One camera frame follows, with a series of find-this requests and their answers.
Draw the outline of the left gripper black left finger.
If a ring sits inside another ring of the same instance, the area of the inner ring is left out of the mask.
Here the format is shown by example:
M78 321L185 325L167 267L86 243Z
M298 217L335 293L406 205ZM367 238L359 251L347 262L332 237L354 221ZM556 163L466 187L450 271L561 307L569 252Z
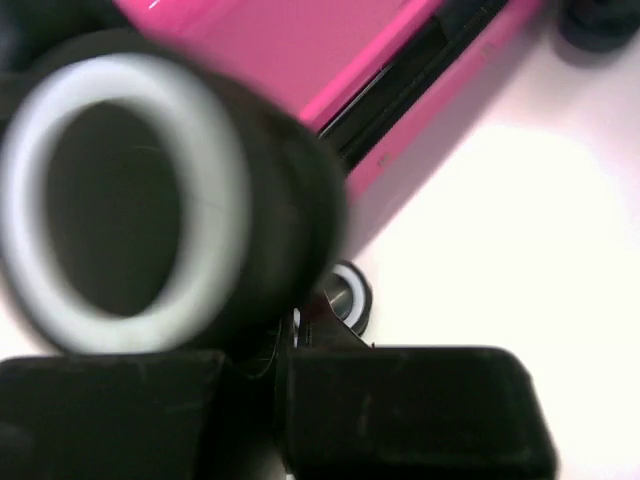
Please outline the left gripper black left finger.
M223 365L215 352L3 361L2 478L197 478Z

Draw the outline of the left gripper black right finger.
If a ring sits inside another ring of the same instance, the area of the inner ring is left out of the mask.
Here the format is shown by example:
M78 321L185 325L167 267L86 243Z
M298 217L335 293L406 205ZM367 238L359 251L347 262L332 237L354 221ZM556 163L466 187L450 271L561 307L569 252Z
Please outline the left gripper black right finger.
M552 479L529 372L490 347L304 348L288 362L298 479Z

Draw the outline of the pink suitcase with dark lining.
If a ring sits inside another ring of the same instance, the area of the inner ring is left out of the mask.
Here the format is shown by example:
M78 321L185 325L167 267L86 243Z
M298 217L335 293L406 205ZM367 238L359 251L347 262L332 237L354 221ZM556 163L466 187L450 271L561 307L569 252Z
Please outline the pink suitcase with dark lining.
M540 1L5 1L1 280L38 354L252 351Z

